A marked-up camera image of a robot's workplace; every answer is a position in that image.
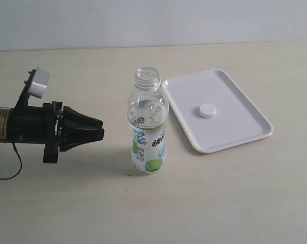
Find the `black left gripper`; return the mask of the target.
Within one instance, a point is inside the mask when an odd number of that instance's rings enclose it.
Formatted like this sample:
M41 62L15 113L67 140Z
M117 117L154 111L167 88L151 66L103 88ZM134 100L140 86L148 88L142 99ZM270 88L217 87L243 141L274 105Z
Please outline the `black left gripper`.
M83 144L103 140L103 122L99 119L81 114L69 106L63 107L62 102L43 103L41 107L30 106L27 91L34 72L28 72L29 77L24 81L25 86L13 109L14 142L43 144L43 163L56 164L59 151L66 152Z

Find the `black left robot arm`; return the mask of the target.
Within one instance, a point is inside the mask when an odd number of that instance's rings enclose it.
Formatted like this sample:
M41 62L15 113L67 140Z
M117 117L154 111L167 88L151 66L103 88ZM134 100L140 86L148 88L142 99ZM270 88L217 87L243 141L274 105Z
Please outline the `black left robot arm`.
M0 143L42 144L43 162L54 164L59 152L103 140L104 129L101 120L78 113L62 102L30 106L31 96L42 98L49 78L49 72L41 68L31 70L15 107L0 107Z

